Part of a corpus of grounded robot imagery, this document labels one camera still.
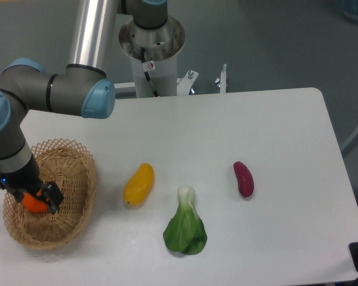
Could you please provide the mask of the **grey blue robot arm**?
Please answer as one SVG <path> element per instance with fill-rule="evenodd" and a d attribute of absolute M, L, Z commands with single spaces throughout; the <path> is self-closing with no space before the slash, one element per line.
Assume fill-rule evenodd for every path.
<path fill-rule="evenodd" d="M 168 22 L 166 1 L 81 1 L 65 74 L 48 74 L 28 58 L 14 60 L 0 76 L 0 189 L 17 202 L 25 194 L 56 213 L 63 194 L 54 182 L 43 183 L 20 125 L 30 110 L 105 119 L 116 91 L 106 78 L 106 58 L 117 13 L 157 31 Z"/>

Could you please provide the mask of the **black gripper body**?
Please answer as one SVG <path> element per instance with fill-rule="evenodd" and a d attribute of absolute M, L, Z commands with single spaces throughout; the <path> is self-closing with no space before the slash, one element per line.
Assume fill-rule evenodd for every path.
<path fill-rule="evenodd" d="M 13 172 L 0 172 L 0 189 L 13 191 L 25 189 L 32 194 L 36 194 L 44 186 L 39 177 L 39 166 L 34 155 L 19 170 Z"/>

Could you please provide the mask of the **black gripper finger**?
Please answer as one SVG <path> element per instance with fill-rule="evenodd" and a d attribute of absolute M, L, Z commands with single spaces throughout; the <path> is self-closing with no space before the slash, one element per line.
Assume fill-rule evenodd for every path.
<path fill-rule="evenodd" d="M 47 205 L 47 209 L 51 214 L 56 214 L 64 200 L 64 195 L 58 185 L 50 181 L 42 185 L 41 200 Z"/>
<path fill-rule="evenodd" d="M 10 190 L 10 194 L 14 197 L 17 203 L 21 203 L 23 201 L 25 193 L 26 190 L 23 188 Z"/>

